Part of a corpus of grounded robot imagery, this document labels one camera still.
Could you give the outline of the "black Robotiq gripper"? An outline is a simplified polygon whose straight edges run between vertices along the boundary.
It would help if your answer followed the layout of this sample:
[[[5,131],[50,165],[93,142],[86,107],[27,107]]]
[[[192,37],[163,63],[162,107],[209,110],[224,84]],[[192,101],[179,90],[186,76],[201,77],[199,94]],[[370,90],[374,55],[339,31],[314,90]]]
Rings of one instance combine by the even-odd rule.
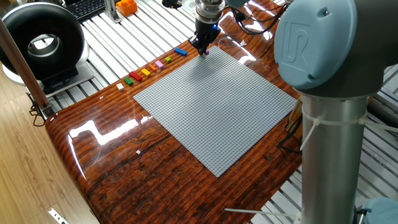
[[[218,37],[221,30],[218,23],[208,24],[202,21],[195,21],[195,35],[188,39],[188,42],[194,47],[200,55],[209,54],[209,46],[212,45],[214,40]]]

